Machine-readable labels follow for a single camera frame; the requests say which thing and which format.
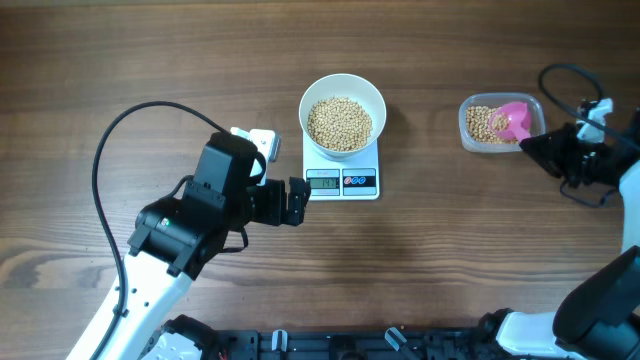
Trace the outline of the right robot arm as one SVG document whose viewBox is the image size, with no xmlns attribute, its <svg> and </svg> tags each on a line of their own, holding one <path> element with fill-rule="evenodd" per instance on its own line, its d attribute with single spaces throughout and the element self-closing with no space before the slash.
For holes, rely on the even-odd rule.
<svg viewBox="0 0 640 360">
<path fill-rule="evenodd" d="M 636 359 L 639 356 L 639 121 L 613 146 L 589 142 L 578 128 L 522 142 L 523 151 L 570 187 L 609 185 L 624 207 L 620 255 L 575 288 L 554 312 L 502 309 L 476 331 L 509 359 Z"/>
</svg>

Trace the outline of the pink plastic measuring scoop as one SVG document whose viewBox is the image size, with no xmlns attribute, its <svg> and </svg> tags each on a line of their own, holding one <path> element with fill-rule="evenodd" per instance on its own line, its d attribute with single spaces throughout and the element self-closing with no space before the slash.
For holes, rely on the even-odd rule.
<svg viewBox="0 0 640 360">
<path fill-rule="evenodd" d="M 489 130 L 504 141 L 517 141 L 531 137 L 532 116 L 524 102 L 510 102 L 498 108 L 490 117 Z"/>
</svg>

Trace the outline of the pile of yellow soybeans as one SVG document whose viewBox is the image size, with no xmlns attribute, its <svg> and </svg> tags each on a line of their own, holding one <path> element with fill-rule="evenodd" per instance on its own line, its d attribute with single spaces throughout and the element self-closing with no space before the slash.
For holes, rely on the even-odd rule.
<svg viewBox="0 0 640 360">
<path fill-rule="evenodd" d="M 480 143 L 514 144 L 516 140 L 499 138 L 489 128 L 490 116 L 496 108 L 471 106 L 466 110 L 466 126 L 471 137 Z M 307 129 L 310 137 L 323 148 L 347 152 L 363 148 L 373 130 L 371 116 L 348 97 L 332 97 L 314 104 Z"/>
</svg>

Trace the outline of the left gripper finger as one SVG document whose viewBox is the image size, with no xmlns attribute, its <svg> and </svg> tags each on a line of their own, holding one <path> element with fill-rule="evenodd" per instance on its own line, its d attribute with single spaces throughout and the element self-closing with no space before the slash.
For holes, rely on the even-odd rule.
<svg viewBox="0 0 640 360">
<path fill-rule="evenodd" d="M 304 222 L 305 206 L 300 204 L 290 204 L 284 223 L 289 226 L 299 226 Z"/>
<path fill-rule="evenodd" d="M 290 177 L 289 178 L 289 194 L 288 194 L 288 207 L 289 208 L 305 208 L 309 198 L 311 196 L 311 186 L 303 178 Z"/>
</svg>

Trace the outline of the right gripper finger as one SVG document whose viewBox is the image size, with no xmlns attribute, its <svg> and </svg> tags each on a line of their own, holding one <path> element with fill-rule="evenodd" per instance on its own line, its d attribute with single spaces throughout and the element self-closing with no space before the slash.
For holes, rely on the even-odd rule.
<svg viewBox="0 0 640 360">
<path fill-rule="evenodd" d="M 550 176 L 555 178 L 565 176 L 564 157 L 550 145 L 537 141 L 523 141 L 520 143 L 520 148 Z"/>
<path fill-rule="evenodd" d="M 560 129 L 529 137 L 519 144 L 522 150 L 554 150 L 561 149 L 576 140 L 577 127 L 575 124 L 565 123 Z"/>
</svg>

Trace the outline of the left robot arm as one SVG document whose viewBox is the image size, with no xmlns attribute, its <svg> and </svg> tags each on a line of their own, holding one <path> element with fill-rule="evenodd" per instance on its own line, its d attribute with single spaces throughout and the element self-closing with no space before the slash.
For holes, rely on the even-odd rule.
<svg viewBox="0 0 640 360">
<path fill-rule="evenodd" d="M 308 182 L 254 174 L 266 161 L 251 141 L 214 133 L 194 175 L 180 183 L 183 195 L 144 207 L 123 260 L 125 276 L 73 347 L 72 359 L 134 359 L 168 312 L 214 256 L 230 252 L 229 233 L 249 222 L 298 226 L 311 195 Z"/>
</svg>

